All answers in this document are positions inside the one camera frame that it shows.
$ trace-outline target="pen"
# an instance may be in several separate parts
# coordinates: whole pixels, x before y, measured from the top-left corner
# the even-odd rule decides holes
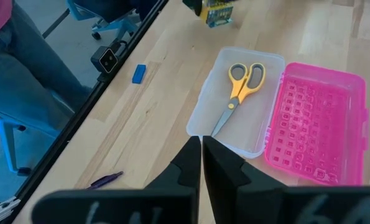
[[[120,171],[116,174],[111,174],[111,175],[106,175],[95,182],[93,182],[87,189],[88,190],[93,190],[93,189],[98,189],[102,186],[105,186],[106,184],[116,180],[119,176],[121,176],[124,172]]]

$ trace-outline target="blue jeans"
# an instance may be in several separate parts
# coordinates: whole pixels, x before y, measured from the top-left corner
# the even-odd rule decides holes
[[[0,116],[56,136],[89,93],[14,3],[0,30]]]

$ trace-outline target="scissors blade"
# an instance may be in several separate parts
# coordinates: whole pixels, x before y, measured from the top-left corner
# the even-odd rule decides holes
[[[237,105],[239,104],[239,98],[235,97],[229,101],[229,105],[233,104],[233,109],[226,108],[223,114],[221,115],[221,118],[217,122],[211,136],[215,137],[216,134],[221,130],[221,128],[224,126],[224,124],[229,120],[230,116],[232,115],[233,111],[237,108]]]

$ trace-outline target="clear plastic box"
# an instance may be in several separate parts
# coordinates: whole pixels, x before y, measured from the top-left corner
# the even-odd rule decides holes
[[[250,159],[263,153],[265,133],[271,121],[280,74],[285,68],[284,59],[275,54],[237,47],[223,48],[201,88],[197,105],[186,127],[189,135],[211,135],[223,111],[228,107],[232,90],[229,67],[234,63],[249,67],[254,62],[260,62],[266,68],[264,85],[236,108],[215,138],[232,151]]]
[[[291,63],[267,132],[266,160],[321,184],[362,184],[368,124],[361,77]]]

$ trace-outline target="wooden tabletop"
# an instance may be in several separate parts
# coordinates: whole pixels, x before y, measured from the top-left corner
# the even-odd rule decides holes
[[[106,189],[139,189],[153,180],[188,140],[185,127],[218,52],[238,46],[356,73],[365,78],[370,108],[370,0],[240,0],[233,22],[208,28],[180,0],[171,0],[62,152],[14,223],[30,223],[32,207],[59,189],[83,189],[123,170]],[[138,63],[141,85],[131,83]],[[370,150],[364,182],[370,184]],[[287,185],[311,184],[248,160]],[[200,221],[213,223],[203,176]]]

